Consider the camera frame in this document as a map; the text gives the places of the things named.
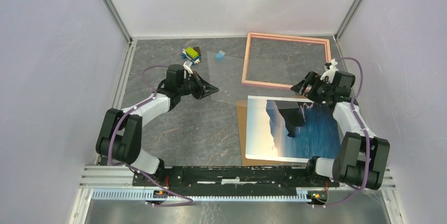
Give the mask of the clear plastic sheet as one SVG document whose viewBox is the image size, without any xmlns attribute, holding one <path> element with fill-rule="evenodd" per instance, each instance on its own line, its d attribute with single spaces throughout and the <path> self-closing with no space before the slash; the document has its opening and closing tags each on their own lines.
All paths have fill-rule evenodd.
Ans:
<svg viewBox="0 0 447 224">
<path fill-rule="evenodd" d="M 291 79 L 286 63 L 281 60 L 250 59 L 246 80 L 255 83 L 243 83 L 244 59 L 224 55 L 216 60 L 217 53 L 207 52 L 209 82 L 219 89 L 211 98 L 215 101 L 236 105 L 249 96 L 270 96 L 278 98 L 300 98 L 290 88 L 302 77 Z"/>
</svg>

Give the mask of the brown cardboard backing board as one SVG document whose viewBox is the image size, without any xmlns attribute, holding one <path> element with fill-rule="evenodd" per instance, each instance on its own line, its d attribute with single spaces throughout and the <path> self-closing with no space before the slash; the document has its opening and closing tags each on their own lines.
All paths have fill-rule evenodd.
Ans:
<svg viewBox="0 0 447 224">
<path fill-rule="evenodd" d="M 242 164 L 305 163 L 308 137 L 301 128 L 304 99 L 249 96 L 237 103 Z"/>
</svg>

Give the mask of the mountain landscape photo print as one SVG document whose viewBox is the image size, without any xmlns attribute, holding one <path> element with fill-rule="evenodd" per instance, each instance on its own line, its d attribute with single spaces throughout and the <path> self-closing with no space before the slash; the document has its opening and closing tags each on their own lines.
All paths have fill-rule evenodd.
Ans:
<svg viewBox="0 0 447 224">
<path fill-rule="evenodd" d="M 333 159 L 341 146 L 339 128 L 325 105 L 302 98 L 249 96 L 245 156 L 248 159 L 307 162 Z"/>
</svg>

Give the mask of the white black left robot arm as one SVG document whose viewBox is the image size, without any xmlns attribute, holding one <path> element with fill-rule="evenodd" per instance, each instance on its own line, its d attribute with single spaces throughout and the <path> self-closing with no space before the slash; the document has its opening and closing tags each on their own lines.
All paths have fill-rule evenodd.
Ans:
<svg viewBox="0 0 447 224">
<path fill-rule="evenodd" d="M 142 148 L 142 129 L 157 116 L 173 110 L 183 96 L 201 100 L 219 89 L 186 65 L 171 64 L 166 76 L 146 99 L 125 109 L 106 111 L 95 151 L 108 165 L 128 165 L 145 173 L 153 186 L 166 178 L 164 161 Z"/>
</svg>

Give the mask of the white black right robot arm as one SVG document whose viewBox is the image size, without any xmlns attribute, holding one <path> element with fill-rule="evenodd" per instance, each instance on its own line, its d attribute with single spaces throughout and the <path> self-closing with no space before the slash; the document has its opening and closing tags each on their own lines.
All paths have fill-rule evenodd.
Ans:
<svg viewBox="0 0 447 224">
<path fill-rule="evenodd" d="M 311 186 L 320 185 L 326 177 L 358 190 L 378 190 L 382 185 L 390 143 L 366 125 L 351 96 L 354 83 L 355 76 L 343 71 L 324 76 L 309 72 L 303 80 L 303 88 L 309 89 L 305 97 L 328 106 L 343 133 L 335 158 L 313 156 L 307 162 L 304 178 Z"/>
</svg>

